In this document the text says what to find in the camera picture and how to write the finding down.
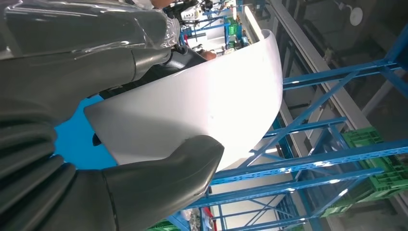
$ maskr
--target blue metal shelving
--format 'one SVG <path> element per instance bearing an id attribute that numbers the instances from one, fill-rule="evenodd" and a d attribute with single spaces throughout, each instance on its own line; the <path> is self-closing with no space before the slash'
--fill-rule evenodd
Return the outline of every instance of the blue metal shelving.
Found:
<path id="1" fill-rule="evenodd" d="M 313 230 L 322 230 L 318 217 L 320 217 L 326 208 L 333 205 L 333 203 L 367 177 L 379 174 L 383 171 L 380 168 L 362 170 L 358 161 L 387 155 L 408 153 L 408 140 L 385 142 L 350 149 L 342 138 L 339 130 L 336 128 L 336 125 L 344 123 L 347 118 L 340 117 L 309 124 L 301 123 L 314 110 L 327 101 L 338 89 L 356 77 L 371 76 L 381 73 L 393 83 L 406 98 L 408 98 L 408 84 L 395 76 L 392 72 L 393 70 L 408 66 L 407 63 L 404 63 L 407 58 L 401 57 L 402 55 L 405 55 L 403 51 L 404 49 L 406 50 L 407 44 L 408 25 L 403 29 L 395 45 L 382 60 L 284 79 L 284 90 L 317 85 L 334 80 L 339 80 L 339 83 L 325 93 L 319 100 L 311 104 L 308 109 L 306 109 L 288 126 L 280 128 L 279 123 L 275 121 L 273 124 L 274 130 L 267 132 L 264 136 L 264 138 L 271 138 L 266 145 L 255 151 L 254 156 L 248 158 L 238 168 L 218 172 L 214 176 L 211 184 L 218 185 L 286 173 L 290 173 L 294 180 L 215 195 L 207 195 L 192 203 L 188 208 L 217 205 L 220 215 L 214 217 L 214 219 L 221 219 L 222 230 L 228 231 L 255 231 L 278 227 L 280 230 L 290 230 L 306 222 L 310 222 Z M 324 132 L 321 133 L 316 142 L 316 146 L 311 149 L 307 156 L 294 158 L 286 136 L 290 133 L 317 128 L 322 128 Z M 338 146 L 338 151 L 320 154 L 324 152 L 321 144 L 329 135 L 331 135 L 331 138 L 334 139 Z M 265 150 L 277 144 L 279 144 L 282 150 L 284 150 L 284 158 L 271 156 L 265 153 Z M 251 166 L 251 164 L 260 156 L 270 157 L 275 160 L 275 162 Z M 299 193 L 306 210 L 306 215 L 299 215 L 291 197 L 291 193 L 293 192 Z M 277 206 L 270 206 L 256 200 L 256 198 L 274 196 L 271 199 L 273 201 L 277 198 L 277 195 L 280 194 L 284 194 L 285 196 Z M 250 200 L 254 203 L 263 205 L 264 207 L 262 209 L 234 214 L 222 213 L 220 205 L 242 200 Z M 279 220 L 256 224 L 256 221 L 260 216 L 269 210 L 273 210 Z M 225 218 L 240 216 L 243 214 L 255 214 L 255 216 L 244 227 L 233 229 L 226 228 L 224 222 Z"/>

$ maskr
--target green plastic crate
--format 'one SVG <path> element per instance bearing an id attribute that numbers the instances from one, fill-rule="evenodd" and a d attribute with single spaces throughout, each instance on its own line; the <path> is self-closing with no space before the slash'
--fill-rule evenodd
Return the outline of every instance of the green plastic crate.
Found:
<path id="1" fill-rule="evenodd" d="M 349 194 L 345 194 L 338 201 L 336 201 L 336 203 L 326 208 L 326 210 L 320 217 L 324 218 L 328 216 L 343 214 L 355 203 L 356 200 L 354 198 L 352 198 Z"/>
<path id="2" fill-rule="evenodd" d="M 342 136 L 350 148 L 384 142 L 379 132 L 373 127 L 345 132 Z"/>
<path id="3" fill-rule="evenodd" d="M 347 211 L 354 203 L 350 203 L 348 201 L 338 201 L 332 206 L 326 208 L 324 213 L 320 216 L 321 218 L 325 218 L 328 216 L 333 215 L 340 215 Z"/>
<path id="4" fill-rule="evenodd" d="M 180 229 L 173 225 L 170 221 L 162 220 L 159 223 L 156 223 L 154 226 L 148 228 L 146 231 L 180 231 Z"/>
<path id="5" fill-rule="evenodd" d="M 350 147 L 383 142 L 375 128 L 354 130 L 342 135 Z M 348 193 L 356 202 L 385 199 L 408 189 L 408 168 L 395 156 L 363 160 L 360 164 L 364 169 L 380 167 L 384 173 L 369 177 Z"/>
<path id="6" fill-rule="evenodd" d="M 227 22 L 229 23 L 229 35 L 236 35 L 238 32 L 238 24 L 233 18 L 227 18 Z"/>

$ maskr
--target clear plastic film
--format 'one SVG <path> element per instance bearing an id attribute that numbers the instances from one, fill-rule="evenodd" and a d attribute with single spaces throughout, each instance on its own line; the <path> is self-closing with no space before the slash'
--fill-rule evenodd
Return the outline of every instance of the clear plastic film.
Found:
<path id="1" fill-rule="evenodd" d="M 62 52 L 89 53 L 175 45 L 180 27 L 160 10 L 104 0 L 1 2 L 0 60 Z"/>

